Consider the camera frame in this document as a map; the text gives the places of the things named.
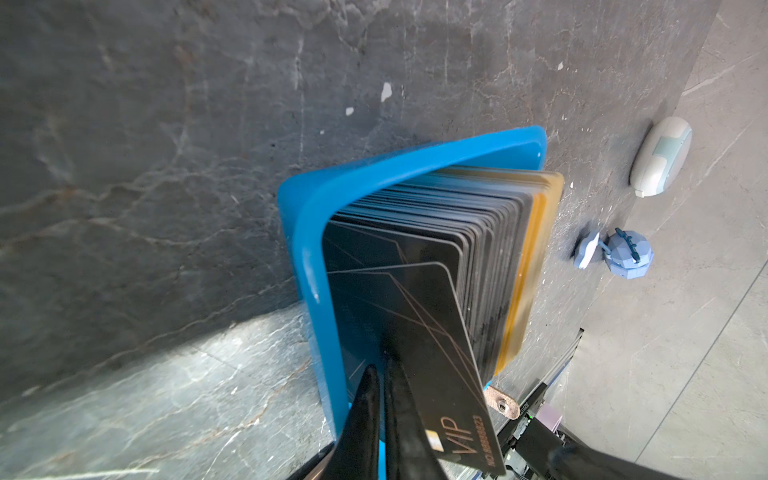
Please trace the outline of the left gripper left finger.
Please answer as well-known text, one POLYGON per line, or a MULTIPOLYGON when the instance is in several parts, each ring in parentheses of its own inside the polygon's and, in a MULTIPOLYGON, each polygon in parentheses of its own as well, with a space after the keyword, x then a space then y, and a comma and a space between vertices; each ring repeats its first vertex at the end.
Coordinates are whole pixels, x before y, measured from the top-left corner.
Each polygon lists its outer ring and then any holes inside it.
POLYGON ((342 433, 321 479, 377 479, 380 436, 380 382, 366 367, 342 433))

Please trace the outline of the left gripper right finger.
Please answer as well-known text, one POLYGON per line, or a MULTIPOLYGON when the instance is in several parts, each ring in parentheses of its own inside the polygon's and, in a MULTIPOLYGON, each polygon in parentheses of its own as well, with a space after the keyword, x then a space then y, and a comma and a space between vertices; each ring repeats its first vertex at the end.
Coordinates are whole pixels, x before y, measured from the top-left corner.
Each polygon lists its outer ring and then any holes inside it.
POLYGON ((429 444, 407 376, 395 358, 386 362, 385 463, 388 479, 447 479, 429 444))

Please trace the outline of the tan leather card holder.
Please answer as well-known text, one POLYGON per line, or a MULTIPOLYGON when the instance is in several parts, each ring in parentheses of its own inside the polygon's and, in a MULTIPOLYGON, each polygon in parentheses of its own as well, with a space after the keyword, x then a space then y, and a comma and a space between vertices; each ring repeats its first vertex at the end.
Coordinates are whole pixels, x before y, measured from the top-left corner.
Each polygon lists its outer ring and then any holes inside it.
POLYGON ((484 397, 489 408, 497 411, 509 420, 517 420, 521 415, 518 402, 505 392, 488 385, 484 389, 484 397))

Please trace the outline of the black VIP credit card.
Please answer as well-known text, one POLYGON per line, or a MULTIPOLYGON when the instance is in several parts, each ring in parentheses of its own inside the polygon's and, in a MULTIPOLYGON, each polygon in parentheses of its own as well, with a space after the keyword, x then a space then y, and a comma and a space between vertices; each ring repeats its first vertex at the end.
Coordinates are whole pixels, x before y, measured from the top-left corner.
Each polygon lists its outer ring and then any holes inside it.
POLYGON ((489 474, 505 470, 454 286, 438 262, 328 276, 347 395, 366 366, 396 358, 436 456, 489 474))

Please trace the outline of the blue card box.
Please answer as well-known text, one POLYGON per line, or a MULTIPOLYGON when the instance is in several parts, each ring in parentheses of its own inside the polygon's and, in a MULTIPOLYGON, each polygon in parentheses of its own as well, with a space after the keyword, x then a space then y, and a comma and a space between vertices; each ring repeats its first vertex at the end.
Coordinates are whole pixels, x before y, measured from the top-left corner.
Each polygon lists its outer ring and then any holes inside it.
MULTIPOLYGON (((310 350, 326 419, 338 441, 357 389, 347 395, 340 339, 334 315, 322 236, 332 216, 371 193, 449 167, 546 171, 546 135, 540 127, 513 129, 470 139, 415 147, 300 174, 278 191, 299 293, 309 317, 310 350)), ((380 382, 378 478, 385 463, 385 368, 380 382)))

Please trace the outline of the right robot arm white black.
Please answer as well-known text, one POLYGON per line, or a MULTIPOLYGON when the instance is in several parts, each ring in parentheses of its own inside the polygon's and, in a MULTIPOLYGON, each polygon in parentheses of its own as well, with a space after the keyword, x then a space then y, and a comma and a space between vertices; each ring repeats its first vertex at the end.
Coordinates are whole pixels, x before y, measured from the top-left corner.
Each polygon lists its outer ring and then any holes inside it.
POLYGON ((497 434, 502 449, 501 479, 670 479, 672 476, 594 450, 549 419, 539 383, 519 402, 489 386, 487 403, 506 417, 497 434))

